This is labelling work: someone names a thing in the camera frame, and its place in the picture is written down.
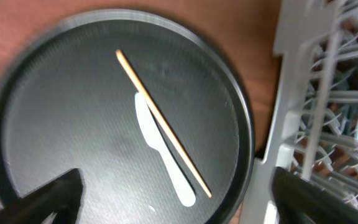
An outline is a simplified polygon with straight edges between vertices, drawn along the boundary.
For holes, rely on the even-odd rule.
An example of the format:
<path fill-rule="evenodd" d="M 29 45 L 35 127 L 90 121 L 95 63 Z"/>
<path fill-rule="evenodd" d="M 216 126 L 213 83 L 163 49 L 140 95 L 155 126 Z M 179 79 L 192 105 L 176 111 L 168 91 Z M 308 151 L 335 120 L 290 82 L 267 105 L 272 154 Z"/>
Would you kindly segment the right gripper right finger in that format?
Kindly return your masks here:
<path fill-rule="evenodd" d="M 275 168 L 271 189 L 279 224 L 358 224 L 358 210 L 281 167 Z"/>

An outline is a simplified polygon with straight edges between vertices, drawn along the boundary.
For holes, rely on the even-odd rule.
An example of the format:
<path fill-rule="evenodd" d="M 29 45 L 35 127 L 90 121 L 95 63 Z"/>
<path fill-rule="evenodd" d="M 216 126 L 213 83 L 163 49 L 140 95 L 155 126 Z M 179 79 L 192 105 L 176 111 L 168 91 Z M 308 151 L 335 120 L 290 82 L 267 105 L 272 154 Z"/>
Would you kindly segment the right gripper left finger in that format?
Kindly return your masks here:
<path fill-rule="evenodd" d="M 0 210 L 0 223 L 42 223 L 55 214 L 54 223 L 76 223 L 83 195 L 79 169 L 71 169 Z"/>

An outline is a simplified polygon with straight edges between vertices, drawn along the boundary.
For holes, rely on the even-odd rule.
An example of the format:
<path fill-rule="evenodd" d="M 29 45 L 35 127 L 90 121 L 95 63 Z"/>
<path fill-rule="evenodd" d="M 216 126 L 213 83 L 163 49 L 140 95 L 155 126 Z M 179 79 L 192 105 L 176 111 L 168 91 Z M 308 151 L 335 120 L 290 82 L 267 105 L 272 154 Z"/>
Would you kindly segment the white plastic spoon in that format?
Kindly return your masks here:
<path fill-rule="evenodd" d="M 139 92 L 134 99 L 138 124 L 147 145 L 160 154 L 181 204 L 192 207 L 196 202 L 195 192 L 168 149 L 146 100 Z"/>

